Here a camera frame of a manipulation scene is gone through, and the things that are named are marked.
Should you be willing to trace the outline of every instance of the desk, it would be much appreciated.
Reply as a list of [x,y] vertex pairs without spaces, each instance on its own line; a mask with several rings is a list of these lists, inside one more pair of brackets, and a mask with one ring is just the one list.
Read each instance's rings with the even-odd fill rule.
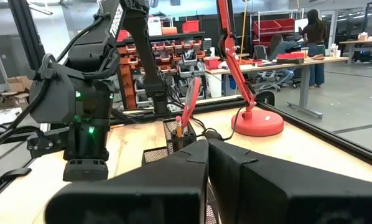
[[[309,94],[309,79],[310,79],[310,70],[308,65],[315,65],[320,63],[332,63],[332,62],[344,62],[348,60],[346,57],[342,58],[328,58],[325,57],[324,60],[313,60],[313,59],[307,59],[304,63],[300,65],[296,64],[280,64],[280,65],[273,65],[273,66],[267,66],[267,67],[254,67],[252,65],[241,65],[240,69],[243,73],[248,72],[261,72],[261,71],[267,71],[267,70],[281,70],[285,68],[297,68],[302,67],[302,76],[301,76],[301,83],[300,83],[300,94],[299,94],[299,104],[287,102],[287,104],[299,111],[302,111],[307,114],[311,114],[313,116],[318,117],[318,119],[323,118],[323,113],[315,110],[310,110],[307,107],[308,103],[308,94]],[[206,75],[228,75],[230,74],[229,70],[226,69],[216,69],[216,70],[206,70]]]
[[352,40],[352,41],[343,41],[340,44],[349,45],[349,57],[347,65],[352,64],[353,53],[355,51],[361,50],[370,50],[372,51],[372,47],[355,47],[355,44],[372,44],[372,40]]
[[[196,114],[195,117],[206,127],[215,128],[227,137],[231,134],[231,117],[237,110]],[[192,125],[196,133],[202,131],[196,124]],[[285,123],[284,131],[275,136],[257,138],[235,133],[228,142],[268,156],[372,182],[371,165],[289,123]],[[161,121],[112,129],[106,146],[110,152],[109,177],[140,167],[143,150],[164,146]],[[0,224],[44,223],[44,206],[68,184],[62,181],[65,167],[62,156],[63,152],[57,152],[36,159],[30,165],[32,172],[29,175],[17,178],[0,194]]]

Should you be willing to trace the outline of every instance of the person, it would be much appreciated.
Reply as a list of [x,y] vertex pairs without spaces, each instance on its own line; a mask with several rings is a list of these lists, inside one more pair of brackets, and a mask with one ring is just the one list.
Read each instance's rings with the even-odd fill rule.
[[[299,34],[307,36],[308,55],[325,55],[323,40],[327,36],[327,26],[319,19],[319,13],[312,9],[307,13],[308,25],[304,29],[299,28]],[[310,66],[309,88],[320,87],[324,83],[324,64]]]
[[[274,60],[279,54],[284,54],[286,50],[290,50],[293,47],[298,47],[298,43],[294,41],[283,41],[283,36],[281,34],[274,34],[269,44],[269,59]],[[288,69],[282,69],[278,72],[283,74],[281,86],[289,86],[287,82],[292,79],[294,72]]]

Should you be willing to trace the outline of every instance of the lamp base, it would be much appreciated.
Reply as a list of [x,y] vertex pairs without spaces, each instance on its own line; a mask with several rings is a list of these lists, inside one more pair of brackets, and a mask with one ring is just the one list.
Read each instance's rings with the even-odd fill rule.
[[284,129],[283,118],[271,111],[253,110],[239,113],[235,124],[236,115],[231,119],[231,127],[246,136],[271,136]]

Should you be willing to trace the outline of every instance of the green led light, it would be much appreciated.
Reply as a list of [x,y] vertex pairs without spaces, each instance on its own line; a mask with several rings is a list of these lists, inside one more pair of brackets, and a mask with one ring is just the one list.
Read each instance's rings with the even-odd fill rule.
[[95,127],[89,127],[89,133],[92,134],[95,131]]

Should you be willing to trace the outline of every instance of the chair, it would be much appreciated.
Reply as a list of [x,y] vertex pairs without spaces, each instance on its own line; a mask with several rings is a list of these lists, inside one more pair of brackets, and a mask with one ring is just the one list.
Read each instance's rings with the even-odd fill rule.
[[[259,60],[267,60],[267,53],[266,48],[263,45],[254,46],[254,58]],[[276,83],[277,78],[281,76],[281,73],[276,73],[276,70],[271,72],[258,72],[258,76],[260,78],[259,83],[253,85],[254,87],[259,87],[256,90],[266,90],[268,88],[274,88],[276,91],[280,91],[280,86]]]

